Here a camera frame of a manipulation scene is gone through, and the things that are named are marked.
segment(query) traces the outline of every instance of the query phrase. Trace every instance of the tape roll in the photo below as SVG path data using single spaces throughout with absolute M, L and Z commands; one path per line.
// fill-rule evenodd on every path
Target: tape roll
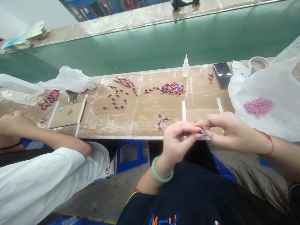
M 247 63 L 248 68 L 252 68 L 252 70 L 262 70 L 269 66 L 270 62 L 264 57 L 256 56 L 250 59 Z

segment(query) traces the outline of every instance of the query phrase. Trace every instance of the red string bracelet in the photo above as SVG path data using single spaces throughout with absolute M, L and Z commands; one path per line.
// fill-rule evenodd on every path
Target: red string bracelet
M 271 142 L 271 144 L 272 144 L 272 151 L 271 151 L 270 153 L 267 153 L 267 154 L 258 154 L 258 155 L 272 155 L 272 153 L 273 153 L 273 151 L 274 151 L 274 143 L 273 143 L 273 141 L 272 141 L 271 136 L 268 135 L 268 134 L 266 134 L 265 132 L 262 132 L 262 131 L 259 131 L 259 130 L 255 129 L 255 128 L 254 128 L 254 130 L 256 130 L 256 131 L 260 132 L 261 134 L 263 134 L 264 136 L 266 136 L 266 137 L 270 140 L 270 142 Z

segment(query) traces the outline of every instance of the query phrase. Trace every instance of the black pants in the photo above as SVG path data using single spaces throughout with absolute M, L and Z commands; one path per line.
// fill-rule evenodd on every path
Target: black pants
M 150 165 L 155 157 L 159 156 L 163 152 L 162 140 L 150 140 L 149 153 L 150 153 Z M 193 146 L 185 154 L 183 161 L 188 163 L 195 163 L 207 168 L 210 172 L 219 174 L 218 167 L 213 159 L 213 155 L 209 150 L 206 141 L 196 141 Z

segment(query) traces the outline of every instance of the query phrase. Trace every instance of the jade bangle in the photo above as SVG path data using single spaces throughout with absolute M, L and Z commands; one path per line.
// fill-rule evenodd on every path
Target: jade bangle
M 174 170 L 172 170 L 171 175 L 170 175 L 168 178 L 162 178 L 162 177 L 160 177 L 160 176 L 155 172 L 155 168 L 154 168 L 155 162 L 156 162 L 156 160 L 157 160 L 158 157 L 159 157 L 159 156 L 157 156 L 157 157 L 153 160 L 153 162 L 152 162 L 152 172 L 153 172 L 155 178 L 156 178 L 159 182 L 161 182 L 161 183 L 167 183 L 167 182 L 169 182 L 169 181 L 172 179 L 173 174 L 174 174 Z

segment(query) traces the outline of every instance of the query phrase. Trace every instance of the small plastic cup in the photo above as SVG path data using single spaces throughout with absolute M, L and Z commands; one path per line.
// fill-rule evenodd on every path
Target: small plastic cup
M 201 73 L 202 75 L 207 74 L 207 67 L 208 67 L 208 65 L 207 65 L 207 64 L 204 64 L 204 65 L 202 66 L 202 68 L 200 69 L 200 73 Z

